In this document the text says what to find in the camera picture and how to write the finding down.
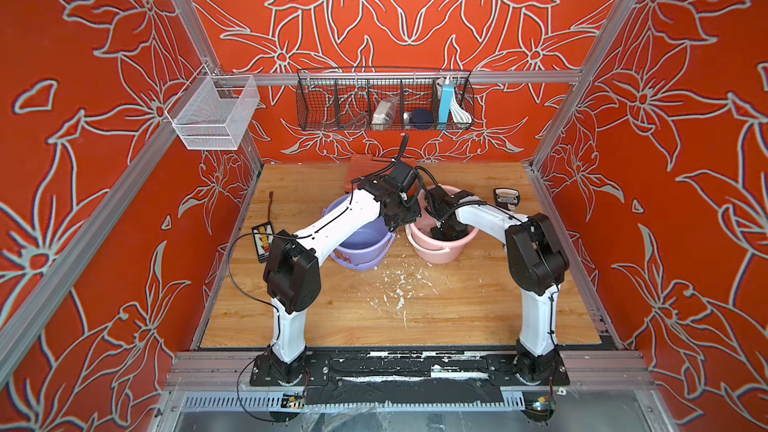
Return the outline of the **dark blue round object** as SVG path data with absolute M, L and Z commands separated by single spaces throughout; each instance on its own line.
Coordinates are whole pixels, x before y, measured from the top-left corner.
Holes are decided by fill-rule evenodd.
M 416 108 L 409 116 L 409 125 L 417 130 L 429 130 L 434 125 L 434 116 L 431 110 Z

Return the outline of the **clear plastic bottle in basket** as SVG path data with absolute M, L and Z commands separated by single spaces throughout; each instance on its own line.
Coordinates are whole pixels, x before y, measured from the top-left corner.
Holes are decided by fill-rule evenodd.
M 373 131 L 387 130 L 394 123 L 398 109 L 399 99 L 397 97 L 383 99 L 373 113 L 371 129 Z

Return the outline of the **light blue box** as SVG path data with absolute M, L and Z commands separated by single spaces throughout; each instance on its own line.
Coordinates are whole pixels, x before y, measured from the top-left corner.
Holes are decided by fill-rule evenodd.
M 436 128 L 444 130 L 450 117 L 451 104 L 454 99 L 454 85 L 449 78 L 439 78 L 436 81 L 436 88 L 439 99 Z

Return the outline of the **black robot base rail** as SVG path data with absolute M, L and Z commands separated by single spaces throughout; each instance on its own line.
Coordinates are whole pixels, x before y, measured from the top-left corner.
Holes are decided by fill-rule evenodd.
M 310 349 L 293 365 L 269 353 L 250 366 L 252 387 L 297 388 L 310 405 L 501 404 L 502 389 L 570 384 L 559 351 L 534 359 L 517 350 Z

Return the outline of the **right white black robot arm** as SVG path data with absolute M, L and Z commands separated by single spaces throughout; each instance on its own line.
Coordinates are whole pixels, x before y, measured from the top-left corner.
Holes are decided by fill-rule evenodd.
M 557 302 L 569 260 L 550 218 L 542 213 L 515 215 L 466 190 L 441 186 L 425 192 L 426 211 L 435 221 L 431 234 L 455 240 L 480 231 L 499 240 L 522 294 L 522 327 L 516 341 L 516 374 L 527 384 L 553 375 L 560 360 L 556 335 Z

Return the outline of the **purple plastic bucket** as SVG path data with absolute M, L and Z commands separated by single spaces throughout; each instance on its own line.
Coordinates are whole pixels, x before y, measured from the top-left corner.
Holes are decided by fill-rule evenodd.
M 337 199 L 314 225 L 312 247 L 323 265 L 332 259 L 354 271 L 375 268 L 389 251 L 394 233 L 379 216 L 379 204 L 365 191 Z

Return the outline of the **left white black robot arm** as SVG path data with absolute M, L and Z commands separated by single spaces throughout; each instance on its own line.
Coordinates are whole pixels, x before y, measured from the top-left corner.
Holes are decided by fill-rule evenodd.
M 418 179 L 416 172 L 366 177 L 318 221 L 295 234 L 276 234 L 263 274 L 274 309 L 273 365 L 290 368 L 303 361 L 306 313 L 321 291 L 320 269 L 342 242 L 379 218 L 394 231 L 420 217 L 418 198 L 410 192 Z

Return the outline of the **small black yellow card device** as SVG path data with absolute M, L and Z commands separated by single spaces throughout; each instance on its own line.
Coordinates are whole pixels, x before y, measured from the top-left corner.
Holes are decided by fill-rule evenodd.
M 273 225 L 271 221 L 266 221 L 251 228 L 254 245 L 261 264 L 267 262 L 270 254 L 273 240 Z

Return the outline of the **pink plastic bucket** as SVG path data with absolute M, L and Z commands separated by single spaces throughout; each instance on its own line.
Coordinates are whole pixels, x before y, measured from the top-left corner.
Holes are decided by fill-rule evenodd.
M 427 212 L 425 192 L 418 194 L 421 216 L 413 223 L 405 226 L 406 238 L 416 254 L 430 264 L 447 264 L 458 258 L 464 247 L 472 242 L 479 230 L 468 227 L 468 234 L 458 240 L 445 241 L 432 236 L 431 229 L 438 225 L 435 218 Z

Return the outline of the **black white handled brush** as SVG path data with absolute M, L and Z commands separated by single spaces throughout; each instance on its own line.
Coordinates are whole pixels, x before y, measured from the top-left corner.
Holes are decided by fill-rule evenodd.
M 514 212 L 520 204 L 520 192 L 515 188 L 495 188 L 493 195 L 495 205 L 505 211 Z

